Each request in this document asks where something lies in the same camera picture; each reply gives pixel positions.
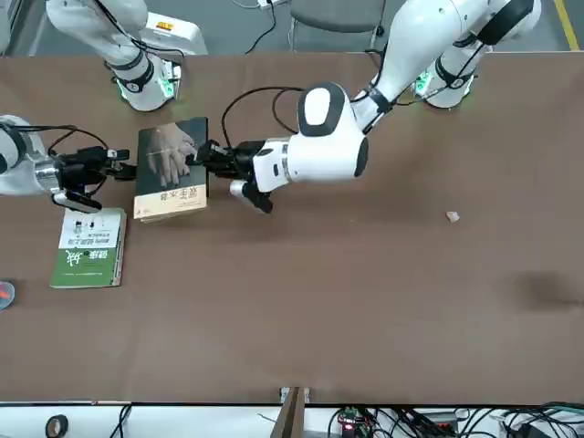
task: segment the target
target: brown table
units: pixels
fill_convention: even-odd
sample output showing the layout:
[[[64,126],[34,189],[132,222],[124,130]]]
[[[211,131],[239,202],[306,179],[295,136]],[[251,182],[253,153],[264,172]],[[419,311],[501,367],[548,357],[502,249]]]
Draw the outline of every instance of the brown table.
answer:
[[[96,57],[2,59],[0,113],[134,151],[139,128],[192,116],[222,141],[224,107],[253,87],[354,92],[375,71],[341,54],[187,66],[180,101],[140,114]],[[479,73],[460,110],[380,123],[356,182],[287,187],[262,216],[213,180],[204,212],[130,221],[119,288],[50,289],[63,212],[2,198],[17,300],[0,314],[0,399],[275,402],[301,385],[314,402],[581,402],[584,57],[496,54]],[[238,104],[234,141],[282,134],[272,96]],[[131,214],[133,193],[109,182],[100,200]]]

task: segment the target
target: green book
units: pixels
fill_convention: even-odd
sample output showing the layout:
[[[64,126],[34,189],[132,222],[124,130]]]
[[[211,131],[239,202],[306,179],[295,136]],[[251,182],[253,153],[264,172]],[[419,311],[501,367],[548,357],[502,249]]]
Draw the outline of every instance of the green book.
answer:
[[[104,208],[94,214],[66,210],[51,287],[119,286],[125,233],[122,209]]]

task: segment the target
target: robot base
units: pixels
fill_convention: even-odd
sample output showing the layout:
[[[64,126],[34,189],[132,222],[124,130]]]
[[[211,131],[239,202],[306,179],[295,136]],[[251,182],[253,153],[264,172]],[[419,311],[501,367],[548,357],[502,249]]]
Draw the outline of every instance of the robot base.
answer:
[[[149,57],[154,65],[151,80],[139,93],[131,93],[118,82],[121,96],[137,111],[154,111],[178,96],[181,66],[156,56]]]

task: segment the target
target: dark book cover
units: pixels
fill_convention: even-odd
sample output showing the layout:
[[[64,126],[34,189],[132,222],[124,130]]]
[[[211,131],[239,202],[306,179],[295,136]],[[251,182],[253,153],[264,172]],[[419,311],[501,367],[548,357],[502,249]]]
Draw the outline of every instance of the dark book cover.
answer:
[[[207,206],[207,171],[190,164],[206,141],[207,118],[140,131],[134,219],[151,222]]]

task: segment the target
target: chair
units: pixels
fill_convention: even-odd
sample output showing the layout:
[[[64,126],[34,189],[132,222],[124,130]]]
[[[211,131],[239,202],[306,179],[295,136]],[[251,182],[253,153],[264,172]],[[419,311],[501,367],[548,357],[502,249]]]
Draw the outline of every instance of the chair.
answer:
[[[296,51],[298,23],[330,32],[372,32],[370,48],[385,32],[381,25],[386,0],[291,0],[292,25],[288,32],[290,49]]]

